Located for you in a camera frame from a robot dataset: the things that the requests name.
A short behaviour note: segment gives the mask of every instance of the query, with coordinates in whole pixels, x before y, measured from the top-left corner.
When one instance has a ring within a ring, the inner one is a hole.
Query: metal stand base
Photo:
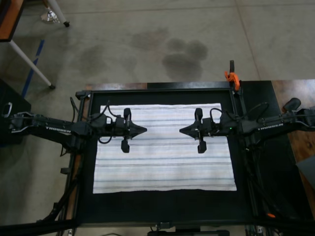
[[[60,23],[55,12],[53,12],[52,9],[50,9],[50,7],[47,7],[46,9],[47,12],[40,16],[41,20],[45,23]]]
[[[68,22],[64,22],[63,24],[64,24],[64,26],[66,26],[66,27],[69,27],[69,26],[70,26],[70,22],[69,22],[69,21],[68,21]]]

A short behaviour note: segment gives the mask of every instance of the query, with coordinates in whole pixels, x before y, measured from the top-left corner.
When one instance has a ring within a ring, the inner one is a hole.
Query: concrete floor
[[[28,3],[14,41],[31,58],[45,40],[26,99],[34,113],[71,119],[69,97],[86,84],[224,81],[229,60],[242,80],[313,79],[314,0],[63,0],[71,27],[40,21]],[[0,44],[0,77],[19,93],[30,68]],[[0,224],[34,222],[64,191],[60,145],[27,137],[0,149]],[[230,227],[244,235],[243,227]],[[148,228],[79,229],[77,235],[145,235]]]

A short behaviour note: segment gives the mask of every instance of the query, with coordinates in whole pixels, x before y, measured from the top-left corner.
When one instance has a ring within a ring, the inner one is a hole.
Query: blue tape
[[[34,65],[37,65],[37,62],[38,62],[38,58],[35,61],[33,61]],[[30,86],[33,74],[34,74],[34,71],[33,71],[33,69],[31,69],[29,71],[28,77],[26,78],[26,82],[24,84],[24,88],[23,88],[23,91],[22,91],[22,97],[23,98],[25,98],[26,93],[27,93],[27,91],[29,89],[29,86]]]
[[[42,39],[42,40],[40,41],[39,47],[38,47],[38,49],[37,49],[37,53],[36,53],[36,56],[37,56],[37,57],[39,57],[39,55],[40,55],[40,53],[41,53],[41,50],[43,49],[44,43],[45,43],[45,40]]]
[[[37,49],[37,52],[36,52],[36,57],[37,57],[37,58],[36,58],[35,61],[33,61],[34,65],[37,65],[38,57],[39,57],[39,55],[40,55],[40,53],[41,53],[41,50],[43,49],[44,43],[45,43],[45,40],[42,39],[42,40],[40,41],[40,44],[39,44],[38,49]],[[26,78],[26,81],[25,81],[25,84],[24,84],[24,88],[23,88],[23,91],[22,91],[22,97],[23,97],[23,98],[25,98],[26,93],[27,93],[27,91],[28,91],[28,89],[29,89],[29,86],[30,86],[30,83],[31,83],[33,74],[34,74],[34,71],[33,71],[33,69],[31,69],[31,70],[29,71],[29,74],[28,74],[27,78]]]

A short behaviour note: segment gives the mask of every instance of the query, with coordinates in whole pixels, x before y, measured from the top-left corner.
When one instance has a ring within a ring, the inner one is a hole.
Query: robotic arm
[[[284,106],[284,108],[287,108],[284,114],[267,118],[258,117],[255,120],[244,118],[255,108],[261,105],[268,105],[267,103],[255,106],[242,117],[214,108],[211,109],[209,118],[202,118],[202,109],[197,108],[194,114],[195,122],[188,127],[180,129],[180,132],[196,140],[198,139],[198,153],[204,153],[207,150],[206,142],[203,140],[204,137],[241,135],[248,137],[246,145],[250,147],[295,130],[315,131],[315,107],[297,111],[296,109],[298,109],[300,104],[301,102],[297,98],[293,98]],[[214,122],[212,110],[221,112],[219,123]]]
[[[129,152],[128,139],[147,131],[131,121],[131,111],[124,110],[124,117],[113,115],[116,120],[102,113],[90,116],[87,121],[70,122],[21,112],[7,118],[9,132],[14,135],[35,135],[50,141],[60,143],[66,153],[81,152],[86,140],[98,138],[99,142],[109,143],[112,137],[123,137],[121,149]],[[101,137],[109,137],[107,142],[102,142]]]

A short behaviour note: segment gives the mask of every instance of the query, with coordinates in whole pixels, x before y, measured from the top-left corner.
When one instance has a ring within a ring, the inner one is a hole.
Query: wooden table
[[[19,23],[26,1],[12,0],[12,3],[0,26],[0,42],[10,42]]]
[[[296,80],[296,81],[273,81],[272,82],[275,95],[277,97],[280,109],[283,105],[293,97],[301,100],[301,108],[309,108],[315,105],[315,80]],[[131,90],[131,89],[147,89],[147,83],[134,84],[99,84],[87,85],[86,90]],[[88,114],[89,100],[84,104],[84,116]],[[315,154],[315,132],[295,131],[290,133],[289,140],[294,152],[296,162],[300,162],[311,155]],[[81,156],[78,155],[74,159],[74,173],[77,172]],[[310,208],[315,217],[315,191],[308,183],[302,173],[301,178],[305,188],[306,195],[310,204]],[[68,202],[66,219],[72,219],[75,209],[76,190],[71,194]]]
[[[36,67],[36,65],[25,55],[25,53],[16,45],[12,40],[15,29],[19,23],[25,0],[11,0],[11,5],[0,25],[0,42],[8,42],[17,54],[40,76],[40,78],[49,86],[54,89],[55,86],[43,75],[43,73]],[[50,5],[54,8],[56,15],[63,22],[66,27],[69,27],[69,22],[63,16],[56,0],[49,0]]]
[[[273,81],[272,85],[280,109],[293,97],[301,100],[301,108],[315,106],[315,80]],[[296,162],[303,161],[315,154],[314,132],[295,131],[289,133],[288,136]],[[313,217],[315,218],[315,191],[304,175],[301,172],[300,174]]]

